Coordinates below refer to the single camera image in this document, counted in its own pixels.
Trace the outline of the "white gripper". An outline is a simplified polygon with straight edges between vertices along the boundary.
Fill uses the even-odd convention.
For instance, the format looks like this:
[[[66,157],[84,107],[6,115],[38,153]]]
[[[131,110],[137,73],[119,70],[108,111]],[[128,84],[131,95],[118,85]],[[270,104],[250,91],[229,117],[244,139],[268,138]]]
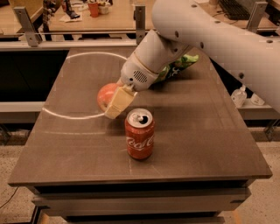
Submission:
[[[136,92],[144,91],[157,79],[158,74],[146,68],[132,53],[123,64],[118,87],[109,102],[104,115],[117,118],[134,100]]]

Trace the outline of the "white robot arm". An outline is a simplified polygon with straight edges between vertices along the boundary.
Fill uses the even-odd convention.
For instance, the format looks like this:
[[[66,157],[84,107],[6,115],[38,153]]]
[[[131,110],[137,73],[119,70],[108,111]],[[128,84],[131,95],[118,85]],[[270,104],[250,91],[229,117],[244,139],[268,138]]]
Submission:
[[[156,0],[151,19],[154,28],[124,63],[121,86],[105,110],[106,117],[118,117],[165,66],[194,47],[280,112],[279,42],[223,23],[193,0]]]

